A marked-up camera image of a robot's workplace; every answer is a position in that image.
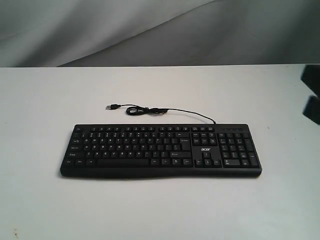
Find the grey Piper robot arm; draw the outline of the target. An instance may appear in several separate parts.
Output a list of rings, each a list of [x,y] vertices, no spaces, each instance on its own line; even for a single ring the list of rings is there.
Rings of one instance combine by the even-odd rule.
[[[302,72],[301,81],[312,91],[302,114],[320,125],[320,65],[307,64]]]

